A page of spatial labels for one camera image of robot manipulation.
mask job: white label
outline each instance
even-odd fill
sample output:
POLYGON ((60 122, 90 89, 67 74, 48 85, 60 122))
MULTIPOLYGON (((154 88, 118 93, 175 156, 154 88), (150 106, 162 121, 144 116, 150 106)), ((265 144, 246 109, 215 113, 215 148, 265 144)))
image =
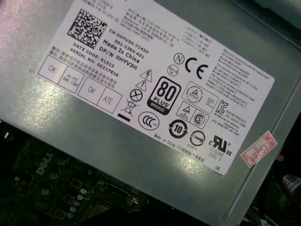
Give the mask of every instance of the white label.
POLYGON ((286 188, 293 193, 293 191, 301 186, 301 178, 295 177, 293 175, 285 175, 283 177, 283 183, 286 186, 286 188))
POLYGON ((75 0, 37 74, 220 174, 274 82, 151 0, 75 0))

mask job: wire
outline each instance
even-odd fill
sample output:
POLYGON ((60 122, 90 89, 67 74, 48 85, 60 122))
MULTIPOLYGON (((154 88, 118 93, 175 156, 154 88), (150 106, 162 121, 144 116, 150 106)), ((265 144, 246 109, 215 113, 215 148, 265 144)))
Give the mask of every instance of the wire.
POLYGON ((299 208, 301 208, 301 203, 299 203, 292 195, 292 193, 290 193, 290 191, 287 189, 287 187, 285 186, 283 180, 282 180, 283 176, 280 176, 276 179, 276 181, 278 182, 278 185, 281 189, 281 191, 290 199, 292 200, 299 208))
MULTIPOLYGON (((253 204, 258 206, 258 212, 260 215, 260 208, 259 208, 259 204, 258 202, 253 202, 253 204)), ((291 222, 288 222, 287 220, 283 219, 282 217, 280 217, 276 212, 274 212, 270 207, 266 206, 266 205, 262 205, 262 207, 267 210, 269 213, 271 213, 279 222, 281 222, 281 224, 283 226, 292 226, 293 224, 291 224, 291 222)))

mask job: gray metal surface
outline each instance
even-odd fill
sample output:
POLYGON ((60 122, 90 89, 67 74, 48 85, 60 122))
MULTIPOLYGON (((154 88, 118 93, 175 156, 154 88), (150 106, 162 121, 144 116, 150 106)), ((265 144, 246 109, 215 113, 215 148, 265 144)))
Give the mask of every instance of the gray metal surface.
POLYGON ((205 223, 238 224, 301 110, 300 51, 230 1, 157 0, 276 79, 240 152, 267 130, 280 145, 223 177, 31 72, 72 2, 0 0, 0 118, 205 223))
POLYGON ((269 8, 285 20, 301 29, 300 0, 255 0, 262 7, 269 8))

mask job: motherboard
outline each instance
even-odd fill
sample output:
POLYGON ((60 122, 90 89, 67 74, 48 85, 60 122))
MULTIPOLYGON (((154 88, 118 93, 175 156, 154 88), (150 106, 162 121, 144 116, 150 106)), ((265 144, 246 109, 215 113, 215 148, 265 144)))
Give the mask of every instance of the motherboard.
POLYGON ((149 196, 0 121, 0 226, 69 226, 149 196))

